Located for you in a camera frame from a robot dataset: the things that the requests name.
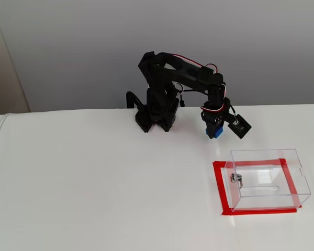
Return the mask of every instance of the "clear plastic box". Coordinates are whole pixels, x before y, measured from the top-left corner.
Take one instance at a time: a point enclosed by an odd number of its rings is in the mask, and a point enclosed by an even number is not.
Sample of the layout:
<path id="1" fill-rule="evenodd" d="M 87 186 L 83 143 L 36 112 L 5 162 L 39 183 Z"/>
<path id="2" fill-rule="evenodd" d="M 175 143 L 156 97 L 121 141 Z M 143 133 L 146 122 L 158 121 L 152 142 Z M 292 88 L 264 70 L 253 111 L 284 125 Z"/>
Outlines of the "clear plastic box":
<path id="1" fill-rule="evenodd" d="M 311 195 L 295 149 L 231 151 L 223 172 L 232 211 L 298 209 Z"/>

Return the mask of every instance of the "white tablecloth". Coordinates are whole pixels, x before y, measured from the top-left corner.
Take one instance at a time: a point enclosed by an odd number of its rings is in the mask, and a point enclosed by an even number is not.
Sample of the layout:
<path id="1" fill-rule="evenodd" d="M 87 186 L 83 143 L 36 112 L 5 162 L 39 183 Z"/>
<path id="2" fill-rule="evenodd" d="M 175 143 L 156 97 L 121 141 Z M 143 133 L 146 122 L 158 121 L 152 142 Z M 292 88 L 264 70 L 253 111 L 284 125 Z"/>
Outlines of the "white tablecloth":
<path id="1" fill-rule="evenodd" d="M 205 134 L 199 108 L 143 133 L 136 109 L 10 115 L 0 134 L 0 251 L 314 250 L 314 105 L 236 107 Z M 297 213 L 222 216 L 212 169 L 235 149 L 296 148 L 312 192 Z"/>

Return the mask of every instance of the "metal lock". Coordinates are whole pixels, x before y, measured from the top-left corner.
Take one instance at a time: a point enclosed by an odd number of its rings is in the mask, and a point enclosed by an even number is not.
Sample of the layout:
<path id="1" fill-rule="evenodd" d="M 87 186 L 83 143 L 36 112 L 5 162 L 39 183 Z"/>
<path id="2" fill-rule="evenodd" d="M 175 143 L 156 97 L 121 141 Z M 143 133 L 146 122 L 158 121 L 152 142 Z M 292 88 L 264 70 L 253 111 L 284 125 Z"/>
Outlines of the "metal lock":
<path id="1" fill-rule="evenodd" d="M 230 175 L 230 180 L 231 180 L 231 182 L 233 182 L 233 183 L 239 181 L 239 182 L 240 182 L 240 188 L 243 187 L 242 175 L 237 174 L 237 176 L 236 176 L 236 174 L 231 174 L 231 175 Z"/>

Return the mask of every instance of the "red tape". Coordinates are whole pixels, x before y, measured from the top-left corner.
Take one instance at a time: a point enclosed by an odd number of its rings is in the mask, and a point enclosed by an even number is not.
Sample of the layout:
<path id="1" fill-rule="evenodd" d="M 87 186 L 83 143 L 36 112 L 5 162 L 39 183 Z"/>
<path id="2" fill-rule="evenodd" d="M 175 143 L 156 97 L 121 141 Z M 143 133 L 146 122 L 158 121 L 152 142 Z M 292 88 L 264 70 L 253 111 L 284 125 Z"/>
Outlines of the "red tape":
<path id="1" fill-rule="evenodd" d="M 291 194 L 297 194 L 297 190 L 293 183 L 291 174 L 288 170 L 288 166 L 285 159 L 275 159 L 268 161 L 246 161 L 246 162 L 238 162 L 239 166 L 252 166 L 252 165 L 281 165 L 283 172 L 286 177 L 286 181 L 289 187 Z M 218 185 L 218 190 L 220 194 L 221 204 L 222 204 L 222 215 L 248 215 L 248 214 L 275 214 L 275 213 L 296 213 L 297 210 L 295 208 L 287 208 L 287 209 L 271 209 L 271 210 L 242 210 L 242 211 L 232 211 L 228 205 L 227 195 L 225 191 L 225 186 L 223 184 L 223 178 L 221 169 L 226 165 L 225 161 L 215 161 L 213 162 L 213 168 L 216 178 L 216 183 Z M 300 204 L 298 196 L 293 196 L 294 205 Z"/>

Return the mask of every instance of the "robotic arm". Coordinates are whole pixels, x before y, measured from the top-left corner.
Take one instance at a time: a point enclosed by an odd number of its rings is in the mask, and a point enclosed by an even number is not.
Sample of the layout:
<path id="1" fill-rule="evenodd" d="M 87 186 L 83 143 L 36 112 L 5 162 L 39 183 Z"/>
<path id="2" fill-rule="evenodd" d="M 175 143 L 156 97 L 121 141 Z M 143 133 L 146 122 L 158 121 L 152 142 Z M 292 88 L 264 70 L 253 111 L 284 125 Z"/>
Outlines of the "robotic arm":
<path id="1" fill-rule="evenodd" d="M 251 129 L 251 126 L 240 116 L 236 115 L 230 100 L 225 97 L 226 84 L 220 73 L 213 69 L 185 62 L 182 56 L 147 52 L 144 54 L 138 67 L 145 76 L 149 88 L 147 90 L 147 104 L 141 101 L 132 92 L 127 92 L 127 107 L 138 107 L 136 122 L 144 132 L 148 132 L 153 124 L 158 124 L 164 131 L 169 131 L 174 120 L 180 102 L 177 98 L 179 91 L 172 82 L 178 82 L 192 90 L 208 96 L 208 101 L 201 107 L 201 118 L 205 121 L 206 134 L 212 139 L 217 138 L 221 132 L 224 122 L 239 137 L 243 138 Z M 174 69 L 167 69 L 169 64 Z"/>

